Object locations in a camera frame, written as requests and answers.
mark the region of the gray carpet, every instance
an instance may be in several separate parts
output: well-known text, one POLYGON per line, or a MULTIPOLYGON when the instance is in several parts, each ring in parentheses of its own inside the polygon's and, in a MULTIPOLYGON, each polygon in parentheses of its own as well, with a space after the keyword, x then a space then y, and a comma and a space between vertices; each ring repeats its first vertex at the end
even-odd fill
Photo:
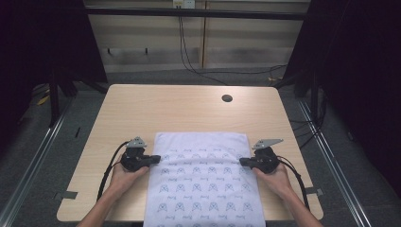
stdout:
MULTIPOLYGON (((253 69, 254 72, 262 70, 266 69, 253 69)), ((230 71, 249 72, 250 70, 231 69, 230 71)), ((207 74, 207 76, 224 81, 228 85, 270 85, 269 73, 254 75, 207 74)), ((114 83, 221 85, 217 81, 203 78, 185 70, 112 74, 108 77, 110 83, 103 84, 104 86, 114 83)), ((57 221, 56 214, 61 202, 53 198, 55 193, 66 190, 104 98, 104 95, 86 85, 78 83, 77 86, 78 95, 73 101, 63 126, 44 160, 44 164, 29 190, 13 226, 76 225, 76 223, 57 221)), ((279 90, 279 94, 288 118, 304 120, 298 99, 293 94, 293 87, 284 87, 279 90)), ((40 145, 45 135, 49 116, 48 102, 39 107, 32 104, 19 126, 19 133, 15 135, 15 140, 10 143, 7 157, 0 163, 0 208, 4 207, 40 145)), ((291 125, 296 136, 308 133, 297 137, 299 145, 311 136, 310 129, 306 124, 292 122, 291 125)), ((342 124, 335 110, 332 110, 329 104, 322 131, 373 226, 401 226, 400 200, 367 161, 360 145, 348 139, 346 126, 342 124)), ((357 226, 317 143, 311 140, 302 148, 301 152, 314 185, 324 192, 324 195, 319 197, 324 211, 322 219, 324 226, 357 226)), ((296 226, 293 221, 268 221, 267 223, 269 226, 296 226)), ((131 224, 106 223, 105 226, 131 226, 131 224)))

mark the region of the wooden table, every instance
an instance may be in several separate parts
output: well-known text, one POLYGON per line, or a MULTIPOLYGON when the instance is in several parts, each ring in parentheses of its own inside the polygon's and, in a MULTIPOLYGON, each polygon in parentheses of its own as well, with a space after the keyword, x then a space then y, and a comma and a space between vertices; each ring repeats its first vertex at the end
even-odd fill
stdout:
MULTIPOLYGON (((158 131, 230 131, 246 133, 252 146, 259 139, 284 139, 274 145, 277 155, 288 158, 311 187, 304 159, 298 148, 277 90, 267 87, 113 85, 106 95, 94 127, 79 159, 68 191, 78 192, 74 200, 64 199, 57 214, 61 221, 79 221, 96 202, 103 173, 114 151, 124 141, 140 136, 153 150, 158 131), (233 100, 225 102, 222 96, 233 100)), ((302 193, 291 172, 292 186, 302 193)), ((108 220, 143 221, 148 175, 142 177, 120 199, 108 220)), ((265 219, 292 219, 281 200, 259 182, 265 219)), ((312 213, 323 217, 316 194, 308 195, 312 213)))

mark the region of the hand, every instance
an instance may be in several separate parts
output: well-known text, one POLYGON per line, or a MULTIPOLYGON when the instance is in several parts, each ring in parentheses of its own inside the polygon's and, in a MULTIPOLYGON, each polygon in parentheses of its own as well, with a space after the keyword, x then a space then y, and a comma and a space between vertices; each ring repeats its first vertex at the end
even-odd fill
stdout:
POLYGON ((265 174, 260 169, 254 167, 253 173, 260 179, 262 179, 281 199, 284 198, 287 192, 292 191, 291 183, 289 182, 287 169, 283 164, 280 164, 275 172, 271 174, 265 174))
POLYGON ((128 189, 130 189, 138 177, 148 172, 147 166, 141 167, 135 172, 129 172, 119 163, 120 160, 121 155, 113 167, 112 180, 109 185, 109 188, 111 188, 111 190, 117 194, 118 198, 120 198, 128 189))

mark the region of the black cable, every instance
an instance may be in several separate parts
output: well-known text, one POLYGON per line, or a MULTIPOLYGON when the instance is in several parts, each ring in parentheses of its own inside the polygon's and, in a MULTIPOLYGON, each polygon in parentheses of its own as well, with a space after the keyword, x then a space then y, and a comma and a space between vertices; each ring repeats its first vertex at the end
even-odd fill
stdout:
POLYGON ((281 159, 286 160, 295 169, 295 166, 287 158, 285 158, 283 156, 279 156, 279 155, 277 155, 277 158, 281 158, 281 159))
POLYGON ((281 64, 281 65, 274 65, 273 67, 271 67, 269 70, 266 71, 259 71, 259 72, 232 72, 232 71, 209 71, 209 72, 199 72, 197 71, 191 64, 191 61, 189 60, 189 56, 186 50, 186 42, 185 42, 185 37, 183 35, 183 18, 179 17, 179 24, 180 24, 180 52, 181 52, 181 60, 183 62, 183 66, 191 73, 195 73, 201 77, 204 78, 208 78, 208 79, 212 79, 216 82, 222 83, 224 85, 228 85, 225 82, 218 80, 218 79, 214 79, 214 78, 210 78, 210 77, 206 77, 205 74, 240 74, 240 75, 257 75, 257 74, 265 74, 265 73, 269 73, 270 77, 272 78, 272 74, 271 72, 278 70, 280 68, 286 67, 287 64, 281 64), (186 55, 186 59, 188 61, 189 67, 185 64, 185 61, 183 59, 183 50, 185 52, 186 55))
POLYGON ((307 122, 305 122, 305 123, 304 123, 304 124, 302 124, 301 126, 299 126, 299 127, 295 128, 295 129, 292 129, 292 130, 293 130, 293 131, 297 131, 297 130, 299 130, 299 129, 301 129, 301 128, 305 127, 307 124, 308 124, 308 123, 307 123, 307 122))
POLYGON ((299 185, 300 185, 300 187, 301 187, 301 191, 302 191, 302 196, 303 196, 303 198, 304 198, 305 207, 306 207, 308 210, 310 210, 310 208, 309 208, 309 202, 307 201, 307 195, 306 195, 305 185, 304 185, 304 182, 303 182, 302 179, 301 179, 301 175, 297 172, 297 170, 295 170, 295 168, 294 168, 292 165, 290 166, 289 164, 287 164, 286 162, 281 161, 281 160, 280 160, 280 163, 286 165, 286 166, 287 166, 289 169, 291 169, 291 171, 294 173, 294 175, 295 175, 295 177, 297 178, 298 183, 299 183, 299 185))
POLYGON ((221 83, 221 84, 224 84, 224 85, 227 86, 228 84, 223 82, 223 81, 221 81, 221 80, 210 78, 210 77, 206 77, 205 75, 197 72, 197 70, 195 70, 195 68, 192 66, 191 61, 189 60, 188 52, 186 51, 185 37, 183 35, 183 18, 179 17, 178 20, 179 20, 179 24, 180 24, 180 52, 181 52, 181 60, 183 61, 183 66, 191 73, 194 73, 194 74, 196 74, 196 75, 198 75, 200 77, 203 77, 203 78, 214 80, 214 81, 216 81, 218 83, 221 83), (188 66, 186 66, 185 61, 183 60, 183 48, 184 48, 184 51, 185 51, 185 55, 186 55, 186 59, 188 61, 188 64, 191 67, 190 69, 188 68, 188 66))
POLYGON ((313 133, 312 136, 309 137, 309 139, 306 140, 302 145, 300 145, 300 149, 302 149, 307 143, 309 143, 313 137, 316 135, 316 133, 313 133))
POLYGON ((107 166, 106 171, 104 172, 103 179, 101 180, 100 187, 99 187, 99 191, 97 192, 97 199, 96 199, 97 201, 98 201, 98 200, 100 199, 100 197, 102 196, 102 194, 103 194, 103 189, 104 189, 104 185, 106 184, 106 181, 107 181, 107 178, 109 177, 110 171, 112 171, 112 168, 113 168, 113 166, 115 165, 115 164, 113 165, 115 156, 117 155, 118 151, 121 150, 121 148, 124 147, 125 145, 127 145, 128 143, 129 143, 129 141, 126 141, 126 142, 122 143, 122 144, 120 145, 120 147, 118 147, 118 149, 115 151, 115 153, 114 153, 114 155, 113 155, 113 158, 112 158, 112 160, 111 160, 110 163, 109 163, 109 166, 107 166))
POLYGON ((280 68, 283 68, 283 67, 286 67, 287 65, 286 64, 279 64, 279 65, 274 65, 274 66, 272 66, 269 70, 266 70, 266 71, 259 71, 259 72, 230 72, 230 71, 221 71, 221 72, 219 72, 219 71, 216 71, 216 72, 214 72, 214 71, 212 71, 212 72, 202 72, 203 74, 218 74, 218 73, 221 73, 221 74, 223 74, 223 73, 227 73, 227 74, 245 74, 245 75, 255 75, 255 74, 265 74, 265 73, 270 73, 270 72, 273 72, 273 71, 275 71, 275 70, 278 70, 278 69, 280 69, 280 68))

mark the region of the patterned cloth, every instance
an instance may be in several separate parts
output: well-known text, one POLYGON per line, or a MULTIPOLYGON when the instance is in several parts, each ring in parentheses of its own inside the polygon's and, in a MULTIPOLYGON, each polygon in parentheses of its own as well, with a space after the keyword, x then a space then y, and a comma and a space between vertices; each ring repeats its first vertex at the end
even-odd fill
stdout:
POLYGON ((160 132, 150 169, 146 227, 265 226, 257 181, 239 158, 248 138, 232 132, 160 132))

